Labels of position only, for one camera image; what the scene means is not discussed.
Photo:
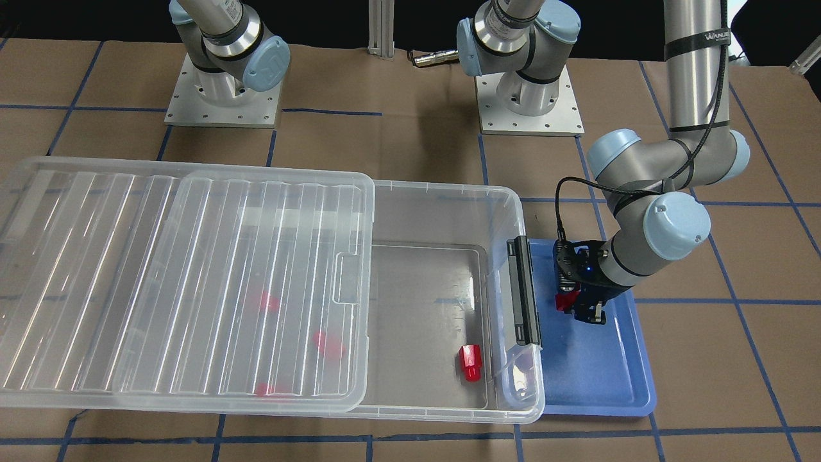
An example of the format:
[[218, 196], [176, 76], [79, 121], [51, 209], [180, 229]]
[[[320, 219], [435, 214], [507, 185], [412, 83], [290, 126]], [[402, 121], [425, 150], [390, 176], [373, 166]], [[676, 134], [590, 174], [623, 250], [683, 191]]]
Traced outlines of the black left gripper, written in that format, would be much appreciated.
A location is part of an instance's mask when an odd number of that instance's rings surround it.
[[606, 325], [607, 313], [604, 310], [606, 303], [631, 288], [612, 281], [604, 274], [599, 259], [609, 255], [604, 249], [605, 244], [604, 241], [590, 241], [589, 263], [592, 266], [592, 278], [589, 282], [579, 284], [575, 290], [580, 292], [573, 305], [575, 321], [590, 325]]

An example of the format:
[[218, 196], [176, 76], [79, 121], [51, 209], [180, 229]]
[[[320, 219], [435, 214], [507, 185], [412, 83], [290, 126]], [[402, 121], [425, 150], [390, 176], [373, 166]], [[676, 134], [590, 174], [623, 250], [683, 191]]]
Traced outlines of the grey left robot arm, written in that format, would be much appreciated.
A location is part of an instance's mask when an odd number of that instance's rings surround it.
[[[735, 178], [750, 146], [729, 126], [724, 1], [666, 1], [664, 53], [669, 137], [645, 142], [633, 130], [603, 135], [588, 149], [593, 175], [618, 222], [606, 241], [572, 242], [562, 221], [554, 244], [556, 307], [603, 325], [604, 307], [709, 237], [706, 208], [686, 189]], [[466, 75], [501, 74], [496, 97], [513, 114], [543, 116], [560, 100], [560, 77], [580, 34], [577, 12], [560, 1], [487, 1], [455, 32]]]

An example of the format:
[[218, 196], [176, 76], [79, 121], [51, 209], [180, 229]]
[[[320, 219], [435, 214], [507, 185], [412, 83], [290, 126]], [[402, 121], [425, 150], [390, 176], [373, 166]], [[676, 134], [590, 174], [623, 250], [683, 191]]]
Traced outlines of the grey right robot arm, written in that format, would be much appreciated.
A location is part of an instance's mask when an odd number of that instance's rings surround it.
[[270, 32], [241, 1], [171, 1], [168, 12], [199, 70], [223, 73], [256, 92], [272, 90], [287, 74], [288, 43]]

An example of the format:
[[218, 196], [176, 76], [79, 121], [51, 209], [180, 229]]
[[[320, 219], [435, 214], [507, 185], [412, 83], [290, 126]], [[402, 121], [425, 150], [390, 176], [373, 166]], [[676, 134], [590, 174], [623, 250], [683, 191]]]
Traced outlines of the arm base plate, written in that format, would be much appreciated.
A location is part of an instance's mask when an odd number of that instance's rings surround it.
[[228, 73], [206, 73], [185, 56], [164, 123], [186, 128], [270, 128], [278, 122], [284, 83], [258, 92]]
[[516, 73], [474, 80], [484, 135], [577, 137], [586, 132], [567, 67], [557, 81], [545, 85], [525, 81]]

